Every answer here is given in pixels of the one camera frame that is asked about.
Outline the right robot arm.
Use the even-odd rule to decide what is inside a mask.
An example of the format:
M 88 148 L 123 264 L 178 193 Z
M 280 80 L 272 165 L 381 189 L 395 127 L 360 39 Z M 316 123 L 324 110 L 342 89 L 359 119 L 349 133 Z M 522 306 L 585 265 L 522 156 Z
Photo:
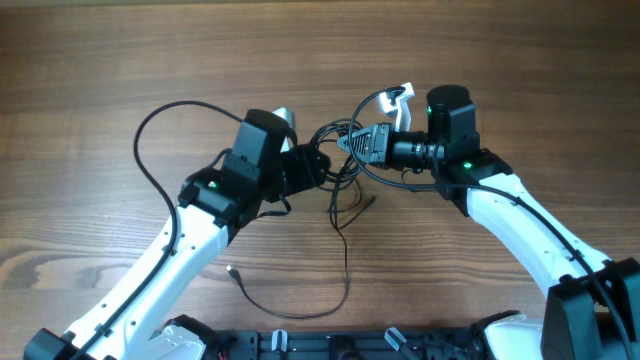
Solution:
M 395 119 L 347 126 L 337 141 L 371 179 L 412 192 L 435 190 L 491 232 L 546 299 L 541 320 L 506 311 L 472 330 L 485 359 L 636 359 L 639 263 L 615 262 L 563 226 L 498 155 L 480 144 L 469 91 L 442 85 L 426 96 L 428 129 L 410 128 L 411 84 L 374 93 Z

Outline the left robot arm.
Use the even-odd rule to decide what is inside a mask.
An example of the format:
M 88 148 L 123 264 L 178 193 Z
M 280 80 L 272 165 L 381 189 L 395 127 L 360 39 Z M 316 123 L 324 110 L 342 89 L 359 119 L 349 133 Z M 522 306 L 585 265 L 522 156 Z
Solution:
M 221 168 L 182 185 L 149 248 L 112 290 L 58 336 L 39 330 L 27 359 L 215 359 L 216 334 L 188 317 L 163 319 L 192 280 L 261 217 L 264 202 L 322 184 L 330 160 L 300 144 L 279 111 L 250 110 Z

